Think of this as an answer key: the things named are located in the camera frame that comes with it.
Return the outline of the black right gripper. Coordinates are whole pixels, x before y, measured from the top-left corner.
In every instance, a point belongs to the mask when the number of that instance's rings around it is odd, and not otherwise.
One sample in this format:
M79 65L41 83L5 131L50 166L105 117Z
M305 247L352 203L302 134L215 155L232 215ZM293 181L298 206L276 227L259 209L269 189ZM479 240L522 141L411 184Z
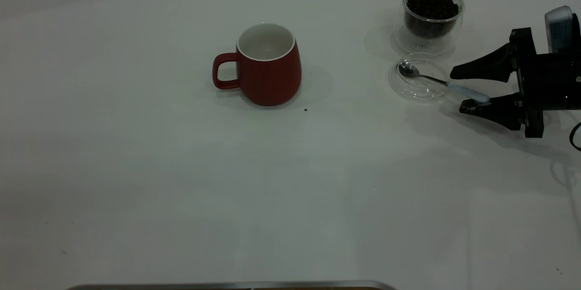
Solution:
M495 122L512 131L519 131L524 125L525 137L541 138L543 112L580 110L580 42L564 52L537 54L531 28L513 29L510 43L482 58L456 65L450 78L507 83L514 71L512 59L519 91L485 103L466 99L459 106L460 113Z

